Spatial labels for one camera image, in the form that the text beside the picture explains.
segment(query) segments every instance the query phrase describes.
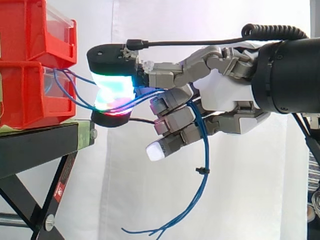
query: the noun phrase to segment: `led light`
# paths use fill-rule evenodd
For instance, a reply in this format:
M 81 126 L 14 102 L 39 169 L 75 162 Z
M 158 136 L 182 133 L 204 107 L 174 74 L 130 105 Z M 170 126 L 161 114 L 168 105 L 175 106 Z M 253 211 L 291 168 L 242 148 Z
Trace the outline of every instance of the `led light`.
M 162 151 L 160 144 L 155 141 L 146 147 L 146 153 L 150 161 L 155 162 L 165 158 L 165 154 Z
M 131 76 L 106 76 L 91 73 L 94 82 L 100 88 L 94 106 L 99 110 L 108 110 L 119 107 L 135 99 Z M 108 115 L 124 115 L 131 112 L 126 109 L 118 112 L 108 112 Z

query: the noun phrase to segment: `cable tie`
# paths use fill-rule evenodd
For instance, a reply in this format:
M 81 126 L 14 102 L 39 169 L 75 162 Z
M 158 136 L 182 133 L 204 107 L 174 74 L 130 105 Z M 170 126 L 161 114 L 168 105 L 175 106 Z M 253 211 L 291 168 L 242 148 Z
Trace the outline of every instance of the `cable tie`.
M 205 167 L 197 167 L 195 171 L 197 171 L 200 175 L 205 175 L 210 173 L 210 169 Z

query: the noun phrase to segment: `stacked red bins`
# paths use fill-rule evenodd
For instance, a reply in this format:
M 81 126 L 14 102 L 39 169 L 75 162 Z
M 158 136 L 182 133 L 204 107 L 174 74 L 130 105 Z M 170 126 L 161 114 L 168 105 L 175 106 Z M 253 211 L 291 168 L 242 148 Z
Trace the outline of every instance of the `stacked red bins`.
M 46 127 L 73 117 L 75 104 L 52 69 L 76 62 L 75 21 L 45 0 L 0 0 L 0 127 Z M 75 97 L 68 78 L 58 72 L 57 79 Z

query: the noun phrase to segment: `white backdrop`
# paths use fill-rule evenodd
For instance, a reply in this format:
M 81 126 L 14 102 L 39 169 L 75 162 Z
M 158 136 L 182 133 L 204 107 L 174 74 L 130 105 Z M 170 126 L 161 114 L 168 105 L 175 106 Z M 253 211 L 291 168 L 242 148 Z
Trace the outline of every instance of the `white backdrop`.
M 237 37 L 248 22 L 289 24 L 309 32 L 307 0 L 48 0 L 77 20 L 78 64 L 90 78 L 86 52 L 93 46 L 127 38 L 202 40 Z M 196 47 L 151 48 L 144 59 L 180 61 Z M 93 103 L 97 89 L 77 83 Z M 90 111 L 78 108 L 77 117 Z M 134 116 L 153 119 L 148 104 Z M 97 127 L 98 139 L 77 157 L 57 213 L 66 240 L 147 240 L 129 230 L 157 228 L 185 209 L 201 176 L 203 143 L 183 148 L 162 162 L 150 162 L 145 147 L 157 136 L 152 126 L 128 123 L 109 131 Z M 244 136 L 210 137 L 211 174 L 205 193 L 188 217 L 163 240 L 301 240 L 306 236 L 307 151 L 294 121 L 273 115 Z M 40 204 L 57 161 L 19 175 Z M 10 208 L 0 202 L 0 211 Z M 26 229 L 0 227 L 1 239 L 29 239 Z
M 115 0 L 112 42 L 216 40 L 240 36 L 247 23 L 310 31 L 308 1 Z M 199 47 L 153 47 L 144 60 L 178 62 Z M 135 117 L 154 119 L 146 103 Z M 160 162 L 145 147 L 152 126 L 131 122 L 108 132 L 100 240 L 156 239 L 128 230 L 156 229 L 181 213 L 197 191 L 202 142 Z M 243 136 L 210 137 L 208 184 L 195 209 L 161 239 L 301 240 L 306 238 L 307 151 L 292 118 L 273 114 Z

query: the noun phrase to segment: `clear plastic bin front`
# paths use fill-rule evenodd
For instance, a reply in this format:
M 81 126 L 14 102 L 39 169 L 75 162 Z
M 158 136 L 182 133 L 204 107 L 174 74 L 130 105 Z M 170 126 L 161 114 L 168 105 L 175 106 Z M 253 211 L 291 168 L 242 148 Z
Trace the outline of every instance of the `clear plastic bin front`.
M 70 29 L 74 27 L 74 22 L 49 4 L 46 5 L 46 27 L 53 37 L 70 43 Z
M 74 82 L 75 79 L 73 76 L 68 74 L 70 79 L 59 70 L 55 71 L 56 73 L 56 80 L 54 76 L 54 70 L 51 68 L 44 68 L 44 95 L 47 97 L 56 97 L 56 98 L 67 98 L 68 96 L 60 89 L 57 82 L 60 84 L 60 86 L 63 87 L 63 89 L 70 94 L 71 92 L 71 84 L 70 79 Z

